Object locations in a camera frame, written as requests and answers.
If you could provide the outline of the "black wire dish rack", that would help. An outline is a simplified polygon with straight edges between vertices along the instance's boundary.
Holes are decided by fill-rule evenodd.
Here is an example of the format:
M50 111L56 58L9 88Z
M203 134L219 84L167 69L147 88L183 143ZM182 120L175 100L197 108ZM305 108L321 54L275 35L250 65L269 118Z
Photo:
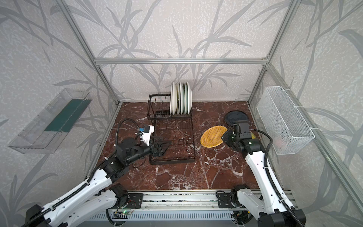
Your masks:
M196 160L192 110L189 115L169 115L170 94L151 94L147 118L155 127L153 136L172 141L162 157L149 157L151 165L193 163Z

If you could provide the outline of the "orange woven plate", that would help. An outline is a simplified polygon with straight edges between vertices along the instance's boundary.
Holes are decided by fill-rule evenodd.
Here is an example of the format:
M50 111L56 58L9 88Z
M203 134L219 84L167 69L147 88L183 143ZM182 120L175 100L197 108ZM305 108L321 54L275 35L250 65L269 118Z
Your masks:
M201 145L206 148L214 148L223 143L221 139L227 128L221 125L213 126L206 130L200 139Z

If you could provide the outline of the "dark blue oval plate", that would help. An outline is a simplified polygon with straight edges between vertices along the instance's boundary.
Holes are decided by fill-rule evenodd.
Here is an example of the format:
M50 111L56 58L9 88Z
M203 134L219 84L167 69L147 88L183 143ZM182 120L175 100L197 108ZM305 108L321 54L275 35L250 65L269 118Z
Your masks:
M243 111L234 110L225 115L224 121L228 126L232 127L235 121L249 121L249 117Z

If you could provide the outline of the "white plate green emblem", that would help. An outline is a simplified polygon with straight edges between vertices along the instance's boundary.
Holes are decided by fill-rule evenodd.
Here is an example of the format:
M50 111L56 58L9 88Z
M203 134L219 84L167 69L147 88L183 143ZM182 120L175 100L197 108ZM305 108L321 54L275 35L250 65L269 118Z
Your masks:
M178 95L178 90L177 90L177 84L173 83L173 106L172 106L172 114L175 115L177 112L177 95Z

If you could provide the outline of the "white plate dark lettered rim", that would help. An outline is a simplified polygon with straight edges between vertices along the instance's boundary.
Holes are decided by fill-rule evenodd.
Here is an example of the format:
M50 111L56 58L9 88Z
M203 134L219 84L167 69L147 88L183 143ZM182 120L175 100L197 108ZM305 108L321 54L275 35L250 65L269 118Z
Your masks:
M183 115L185 110L185 83L180 83L180 114Z

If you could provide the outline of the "mint green flower plate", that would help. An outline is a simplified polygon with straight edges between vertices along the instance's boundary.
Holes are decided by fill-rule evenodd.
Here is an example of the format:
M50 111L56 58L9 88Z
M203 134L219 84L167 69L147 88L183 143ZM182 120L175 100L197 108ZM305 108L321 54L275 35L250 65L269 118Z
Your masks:
M188 82L184 83L184 98L185 98L185 102L184 102L185 110L184 110L184 113L186 115L188 115L189 114L189 83Z

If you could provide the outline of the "orange sunburst plate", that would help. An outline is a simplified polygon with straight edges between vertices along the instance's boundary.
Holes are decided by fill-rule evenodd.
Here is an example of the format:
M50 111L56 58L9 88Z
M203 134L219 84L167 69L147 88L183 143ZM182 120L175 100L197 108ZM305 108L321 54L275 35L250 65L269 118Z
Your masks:
M170 111L169 115L173 115L173 94L174 94L174 83L171 85L171 93L170 93Z
M188 114L190 114L192 108L192 89L189 82L187 82L187 87L188 87Z

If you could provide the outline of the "cream floral plate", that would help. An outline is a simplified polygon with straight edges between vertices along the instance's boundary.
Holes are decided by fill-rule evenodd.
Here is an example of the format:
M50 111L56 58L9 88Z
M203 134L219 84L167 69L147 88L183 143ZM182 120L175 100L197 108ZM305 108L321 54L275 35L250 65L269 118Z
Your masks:
M176 114L179 115L180 114L180 83L177 82L176 83L176 91L177 91L177 110L176 110Z

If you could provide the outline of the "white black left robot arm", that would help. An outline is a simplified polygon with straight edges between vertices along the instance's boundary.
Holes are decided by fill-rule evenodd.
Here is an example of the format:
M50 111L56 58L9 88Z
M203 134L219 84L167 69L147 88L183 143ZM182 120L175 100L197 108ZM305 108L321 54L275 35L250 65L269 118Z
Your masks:
M34 205L26 212L25 227L72 227L84 222L102 209L128 199L126 190L115 182L128 173L130 165L149 155L161 157L172 145L160 136L153 136L154 126L138 127L134 137L119 140L121 125L133 119L123 119L115 132L115 150L90 176L63 196L44 206Z

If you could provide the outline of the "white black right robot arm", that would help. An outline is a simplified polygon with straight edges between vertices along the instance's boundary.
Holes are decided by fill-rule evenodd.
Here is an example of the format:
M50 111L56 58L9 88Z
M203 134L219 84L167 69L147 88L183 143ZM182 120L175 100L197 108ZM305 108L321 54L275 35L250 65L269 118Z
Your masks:
M286 196L269 164L272 137L260 131L269 139L265 147L259 139L252 138L248 121L235 121L233 126L221 139L232 150L244 155L263 197L260 200L247 186L239 185L231 195L234 206L244 206L257 220L259 227L303 227L306 223L304 212L297 209Z

